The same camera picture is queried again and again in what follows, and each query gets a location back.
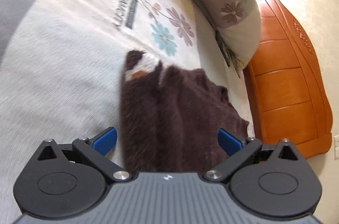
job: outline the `blue gripper pad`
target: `blue gripper pad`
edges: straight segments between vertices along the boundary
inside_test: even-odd
[[[109,127],[90,140],[91,148],[105,156],[117,143],[118,134],[114,127]]]
[[[237,151],[244,147],[244,141],[235,138],[223,129],[219,129],[218,132],[218,144],[227,153],[228,156],[232,156]]]

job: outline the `logo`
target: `logo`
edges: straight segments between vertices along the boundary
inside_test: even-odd
[[[120,27],[123,25],[126,16],[126,10],[128,8],[130,0],[119,0],[118,7],[114,13],[114,25],[120,31]],[[133,13],[135,13],[136,2],[133,3]]]
[[[164,178],[166,181],[169,181],[169,180],[172,180],[172,179],[173,179],[173,176],[167,174],[166,176],[163,176],[162,178]]]

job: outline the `purple flower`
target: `purple flower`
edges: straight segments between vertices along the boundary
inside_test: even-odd
[[[178,12],[172,7],[172,9],[166,9],[172,18],[169,18],[169,21],[175,26],[178,27],[177,33],[180,38],[184,38],[185,44],[187,46],[193,46],[192,41],[189,36],[194,37],[193,32],[191,31],[191,26],[186,22],[185,17],[181,14],[179,16]]]
[[[241,19],[244,8],[241,7],[239,1],[232,2],[231,4],[225,3],[224,7],[221,8],[221,18],[227,22],[236,23]]]

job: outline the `electrical outlet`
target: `electrical outlet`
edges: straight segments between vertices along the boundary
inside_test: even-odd
[[[334,137],[334,146],[339,147],[339,135]]]
[[[334,152],[335,152],[335,154],[334,154],[334,159],[339,159],[339,147],[336,147],[336,148],[334,149]]]

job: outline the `orange wooden furniture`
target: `orange wooden furniture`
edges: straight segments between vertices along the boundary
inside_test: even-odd
[[[256,137],[291,139],[309,158],[332,143],[332,111],[313,45],[279,0],[257,0],[259,48],[244,70]]]

